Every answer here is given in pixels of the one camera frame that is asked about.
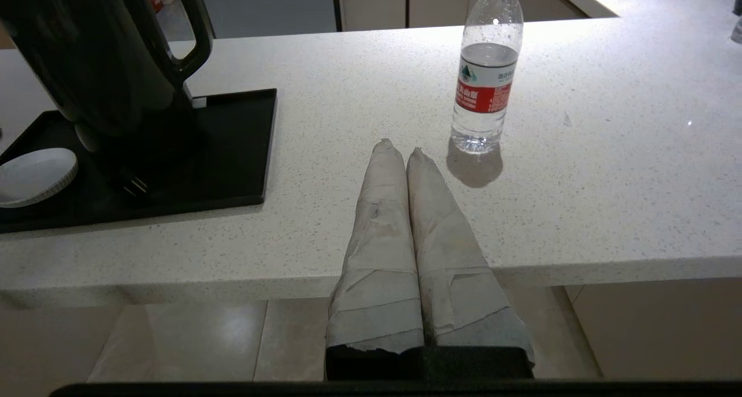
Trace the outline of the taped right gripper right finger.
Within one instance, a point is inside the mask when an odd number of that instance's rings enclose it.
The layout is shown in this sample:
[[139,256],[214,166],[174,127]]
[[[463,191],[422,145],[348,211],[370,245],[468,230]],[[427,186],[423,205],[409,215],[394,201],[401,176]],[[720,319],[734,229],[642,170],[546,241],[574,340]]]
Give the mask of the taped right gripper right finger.
[[536,358],[525,324],[437,163],[416,148],[406,178],[425,341],[448,348],[513,348],[533,370]]

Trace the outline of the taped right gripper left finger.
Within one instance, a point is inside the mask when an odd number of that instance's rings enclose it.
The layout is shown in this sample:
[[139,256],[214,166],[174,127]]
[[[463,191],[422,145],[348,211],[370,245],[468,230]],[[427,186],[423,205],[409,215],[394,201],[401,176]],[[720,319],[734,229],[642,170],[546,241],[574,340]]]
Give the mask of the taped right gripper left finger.
[[369,157],[326,328],[329,381],[403,378],[401,360],[424,346],[405,162],[389,139]]

